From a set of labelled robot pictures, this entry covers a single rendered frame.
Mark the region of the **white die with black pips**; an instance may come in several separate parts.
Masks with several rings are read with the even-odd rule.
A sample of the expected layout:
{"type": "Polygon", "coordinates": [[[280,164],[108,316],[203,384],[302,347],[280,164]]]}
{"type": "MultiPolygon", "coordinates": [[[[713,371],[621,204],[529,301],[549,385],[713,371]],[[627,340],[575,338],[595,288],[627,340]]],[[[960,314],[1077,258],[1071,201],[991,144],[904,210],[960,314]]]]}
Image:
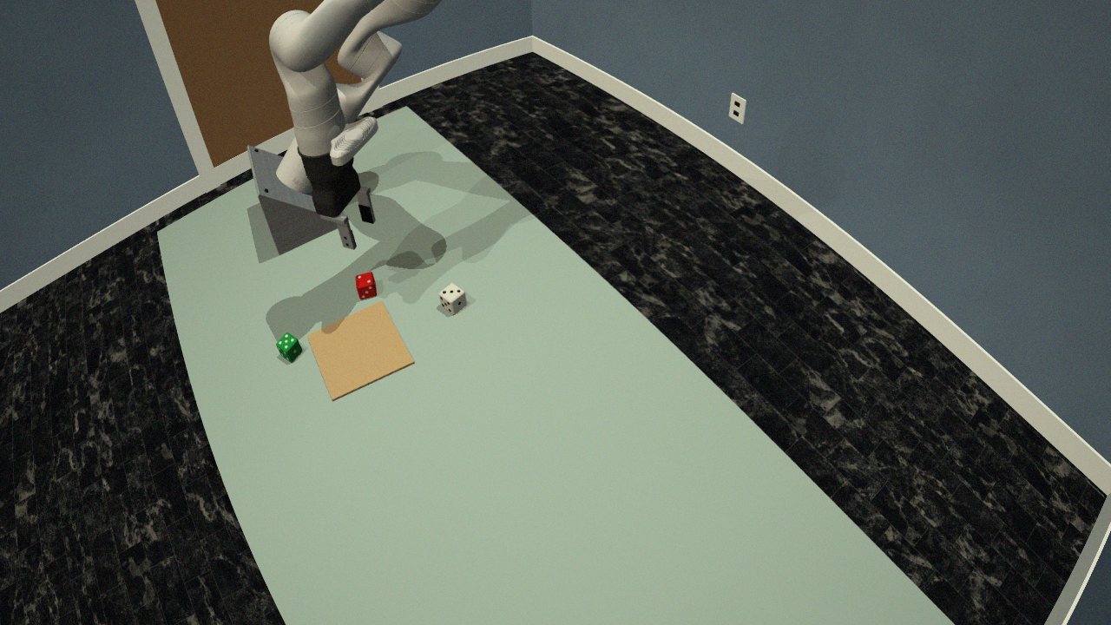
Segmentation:
{"type": "Polygon", "coordinates": [[[449,310],[452,315],[467,305],[466,291],[457,288],[456,282],[451,282],[448,288],[441,290],[439,298],[441,308],[449,310]]]}

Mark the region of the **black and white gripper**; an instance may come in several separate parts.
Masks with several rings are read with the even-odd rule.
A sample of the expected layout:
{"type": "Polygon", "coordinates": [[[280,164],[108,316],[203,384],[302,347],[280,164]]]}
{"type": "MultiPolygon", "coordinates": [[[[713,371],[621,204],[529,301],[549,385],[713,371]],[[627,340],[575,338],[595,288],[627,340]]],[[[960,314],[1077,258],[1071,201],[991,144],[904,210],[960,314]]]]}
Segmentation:
{"type": "Polygon", "coordinates": [[[336,222],[342,244],[352,250],[357,246],[356,239],[348,216],[341,213],[357,194],[362,221],[368,224],[376,222],[369,194],[371,189],[360,187],[358,173],[352,165],[356,153],[377,131],[378,122],[374,117],[346,123],[341,105],[336,115],[326,122],[314,127],[294,124],[298,153],[306,168],[306,177],[311,182],[316,213],[321,219],[336,222]]]}

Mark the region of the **tan flat mat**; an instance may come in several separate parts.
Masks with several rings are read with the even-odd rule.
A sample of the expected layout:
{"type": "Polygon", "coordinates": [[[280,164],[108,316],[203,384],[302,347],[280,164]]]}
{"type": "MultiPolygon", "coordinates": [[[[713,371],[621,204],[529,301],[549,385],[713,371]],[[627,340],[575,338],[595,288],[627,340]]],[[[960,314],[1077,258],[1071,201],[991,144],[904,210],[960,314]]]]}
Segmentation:
{"type": "Polygon", "coordinates": [[[332,401],[414,364],[382,301],[308,339],[332,401]]]}

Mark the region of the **red die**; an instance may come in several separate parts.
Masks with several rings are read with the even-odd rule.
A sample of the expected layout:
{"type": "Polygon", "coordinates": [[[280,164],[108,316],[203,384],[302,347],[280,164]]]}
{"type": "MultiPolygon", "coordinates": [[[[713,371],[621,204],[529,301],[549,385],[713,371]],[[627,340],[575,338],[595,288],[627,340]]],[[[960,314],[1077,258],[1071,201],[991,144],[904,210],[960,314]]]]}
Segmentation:
{"type": "Polygon", "coordinates": [[[372,272],[357,274],[356,288],[358,290],[358,299],[377,296],[376,279],[372,272]]]}

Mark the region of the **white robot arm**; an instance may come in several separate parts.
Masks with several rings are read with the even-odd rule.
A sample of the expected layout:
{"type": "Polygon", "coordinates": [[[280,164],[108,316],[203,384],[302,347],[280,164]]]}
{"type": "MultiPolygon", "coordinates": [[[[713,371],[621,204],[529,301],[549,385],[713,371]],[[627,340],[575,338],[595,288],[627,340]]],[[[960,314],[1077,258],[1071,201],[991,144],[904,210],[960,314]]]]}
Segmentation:
{"type": "MultiPolygon", "coordinates": [[[[336,115],[340,104],[346,123],[354,123],[402,51],[399,41],[379,30],[413,23],[431,13],[441,1],[323,0],[313,13],[291,10],[278,17],[270,31],[269,46],[286,87],[293,123],[314,127],[326,122],[336,115]],[[342,43],[339,65],[364,78],[363,82],[336,83],[326,67],[326,60],[342,43]]],[[[312,193],[311,182],[306,177],[294,137],[276,175],[297,193],[309,194],[312,193]]]]}

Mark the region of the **green die with white pips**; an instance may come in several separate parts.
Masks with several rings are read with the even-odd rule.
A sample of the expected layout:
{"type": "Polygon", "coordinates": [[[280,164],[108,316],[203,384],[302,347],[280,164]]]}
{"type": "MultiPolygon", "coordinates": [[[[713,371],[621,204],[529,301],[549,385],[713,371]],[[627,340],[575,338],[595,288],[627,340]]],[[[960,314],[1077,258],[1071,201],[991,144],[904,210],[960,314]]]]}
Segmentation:
{"type": "Polygon", "coordinates": [[[278,351],[281,353],[281,356],[283,359],[288,359],[288,361],[291,361],[291,363],[302,352],[302,347],[297,337],[293,337],[293,335],[290,335],[290,333],[288,332],[286,333],[286,335],[283,335],[283,337],[280,337],[280,341],[279,343],[276,344],[276,346],[278,347],[278,351]]]}

